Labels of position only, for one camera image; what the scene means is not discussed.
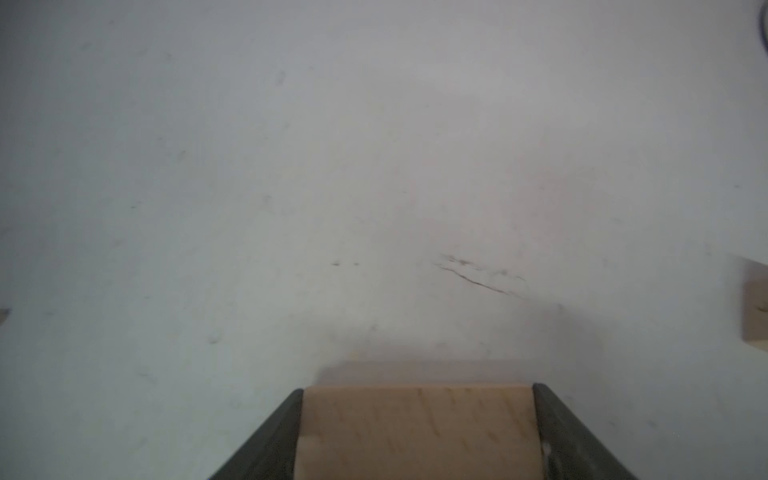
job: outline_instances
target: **scratch mark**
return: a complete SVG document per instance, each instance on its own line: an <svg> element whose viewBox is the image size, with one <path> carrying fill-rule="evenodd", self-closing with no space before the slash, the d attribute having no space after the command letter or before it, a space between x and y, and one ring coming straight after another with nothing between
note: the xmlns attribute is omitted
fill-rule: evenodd
<svg viewBox="0 0 768 480"><path fill-rule="evenodd" d="M444 253L440 253L443 258L445 258L447 261L451 263L458 263L461 266L471 266L475 270L483 270L477 263L470 262L469 260L463 260L461 258L454 257L453 255L445 255Z"/></svg>
<svg viewBox="0 0 768 480"><path fill-rule="evenodd" d="M448 268L448 267L446 267L446 266L443 266L443 265L438 265L438 267L439 267L439 268L441 268L441 269L443 269L443 270L447 270L447 271L449 271L449 272L455 273L456 275L458 275L458 276L460 276L461 278L463 278L464 280L466 280L466 281L468 281L468 282L472 283L473 285L477 285L477 286L483 286L483 287L487 288L488 290L493 290L494 292L504 293L505 295L509 295L509 294L510 294L509 292L505 292L504 290L499 290L498 288L494 288L494 287L492 287L492 286L488 286L488 285L485 285L484 283L475 282L473 279L471 279L471 278L468 278L468 277L466 277L466 276L463 276L463 275L461 275L459 272L457 272L456 270L454 270L454 269L452 269L452 268Z"/></svg>
<svg viewBox="0 0 768 480"><path fill-rule="evenodd" d="M427 415L427 423L429 423L429 426L432 427L432 431L435 433L435 436L439 437L440 431L437 429L435 417L432 416L432 410L429 408L427 399L424 397L424 392L421 389L417 389L416 392L419 394L419 401L422 403L422 407L424 407L424 413Z"/></svg>
<svg viewBox="0 0 768 480"><path fill-rule="evenodd" d="M510 402L506 396L502 396L502 401L504 402L504 405L507 407L507 412L509 412L509 415L512 417L512 421L518 427L520 436L524 439L527 439L528 436L525 434L525 426L523 425L523 422L520 421L520 417L518 416L518 413L515 411L515 407L512 405L512 402Z"/></svg>

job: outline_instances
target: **dark scratch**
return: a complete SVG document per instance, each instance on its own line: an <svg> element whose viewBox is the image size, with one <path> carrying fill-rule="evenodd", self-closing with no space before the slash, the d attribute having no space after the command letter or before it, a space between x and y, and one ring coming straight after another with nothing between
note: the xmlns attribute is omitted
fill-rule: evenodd
<svg viewBox="0 0 768 480"><path fill-rule="evenodd" d="M463 276L463 275L461 275L459 272L457 272L456 270L454 270L454 269L452 269L452 268L448 268L448 267L446 267L446 266L442 266L442 265L438 265L438 267L442 268L443 270L447 270L447 271L449 271L449 272L453 272L453 273L455 273L456 275L458 275L458 276L460 276L461 278L463 278L464 280L466 280L466 281L468 281L468 282L470 282L470 283L472 283L472 284L474 284L474 285L477 285L477 286L483 286L483 287L487 288L488 290L493 290L494 292L499 292L499 293L504 293L505 295L509 295L509 292L505 292L504 290L499 290L498 288L494 288L494 287L492 287L492 286L488 286L488 285L485 285L484 283L475 282L475 281L474 281L474 280L472 280L471 278L467 278L466 276Z"/></svg>

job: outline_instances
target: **wooden block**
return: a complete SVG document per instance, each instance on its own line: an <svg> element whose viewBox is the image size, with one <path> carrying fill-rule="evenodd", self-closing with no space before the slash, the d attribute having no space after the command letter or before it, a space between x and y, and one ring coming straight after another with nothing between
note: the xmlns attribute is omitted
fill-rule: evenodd
<svg viewBox="0 0 768 480"><path fill-rule="evenodd" d="M310 387L296 480L541 480L530 386Z"/></svg>
<svg viewBox="0 0 768 480"><path fill-rule="evenodd" d="M768 352L768 280L744 285L742 338Z"/></svg>

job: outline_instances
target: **smudge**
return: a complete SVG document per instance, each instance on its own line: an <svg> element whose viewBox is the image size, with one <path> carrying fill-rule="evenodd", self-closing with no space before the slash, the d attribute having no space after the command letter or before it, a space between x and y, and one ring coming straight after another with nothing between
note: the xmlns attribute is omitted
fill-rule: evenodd
<svg viewBox="0 0 768 480"><path fill-rule="evenodd" d="M8 307L6 308L0 308L0 325L5 323L5 321L8 319L8 317L11 316L12 310Z"/></svg>
<svg viewBox="0 0 768 480"><path fill-rule="evenodd" d="M150 373L149 368L146 366L138 366L136 368L136 375L146 380L147 383L149 383L152 386L157 385L157 379L155 378L154 375Z"/></svg>
<svg viewBox="0 0 768 480"><path fill-rule="evenodd" d="M221 341L221 333L214 332L208 336L208 345L216 345Z"/></svg>

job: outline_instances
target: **light wood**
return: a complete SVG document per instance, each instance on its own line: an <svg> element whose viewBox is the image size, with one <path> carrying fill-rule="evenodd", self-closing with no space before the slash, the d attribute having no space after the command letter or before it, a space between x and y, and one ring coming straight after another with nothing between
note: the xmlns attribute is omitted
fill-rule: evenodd
<svg viewBox="0 0 768 480"><path fill-rule="evenodd" d="M541 480L530 386L310 387L296 480Z"/></svg>
<svg viewBox="0 0 768 480"><path fill-rule="evenodd" d="M768 280L744 285L744 341L768 352Z"/></svg>

